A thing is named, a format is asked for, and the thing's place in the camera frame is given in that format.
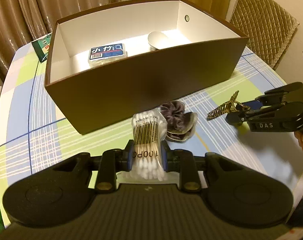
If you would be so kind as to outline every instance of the brown cardboard box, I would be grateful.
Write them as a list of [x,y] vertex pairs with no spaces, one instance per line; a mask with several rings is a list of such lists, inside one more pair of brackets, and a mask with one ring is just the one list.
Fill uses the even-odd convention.
[[[164,31],[177,46],[150,51],[152,31]],[[113,3],[57,21],[45,88],[86,134],[227,80],[247,41],[188,0]],[[128,57],[90,68],[90,48],[113,43],[124,43]]]

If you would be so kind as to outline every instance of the cushioned chair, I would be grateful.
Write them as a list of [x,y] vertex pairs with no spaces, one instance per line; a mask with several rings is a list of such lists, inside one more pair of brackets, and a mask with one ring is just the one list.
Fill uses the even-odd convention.
[[273,69],[299,25],[273,0],[237,0],[230,23],[249,36],[247,46]]

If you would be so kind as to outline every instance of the dark scrunchie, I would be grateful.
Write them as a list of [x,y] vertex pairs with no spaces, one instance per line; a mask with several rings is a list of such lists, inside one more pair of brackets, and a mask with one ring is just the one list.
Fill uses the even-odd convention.
[[185,105],[180,101],[171,101],[160,106],[160,112],[167,121],[167,129],[181,131],[184,129]]

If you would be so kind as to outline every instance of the tablecloth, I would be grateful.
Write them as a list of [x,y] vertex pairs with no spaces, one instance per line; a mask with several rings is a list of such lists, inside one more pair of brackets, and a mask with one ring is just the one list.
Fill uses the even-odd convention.
[[[5,225],[9,221],[1,200],[9,185],[79,152],[94,156],[107,149],[123,148],[132,138],[130,119],[80,135],[45,91],[45,67],[46,62],[38,61],[31,44],[23,46],[15,54],[2,89],[0,206]],[[210,66],[204,61],[204,67]],[[229,80],[181,99],[187,111],[198,113],[196,133],[186,143],[170,143],[170,147],[184,148],[198,156],[209,151],[222,154],[280,180],[295,192],[302,174],[303,152],[292,133],[248,132],[246,124],[236,129],[226,123],[224,116],[206,120],[207,113],[229,100],[236,90],[240,90],[238,101],[243,102],[284,84],[246,48]],[[295,198],[302,193],[294,193]]]

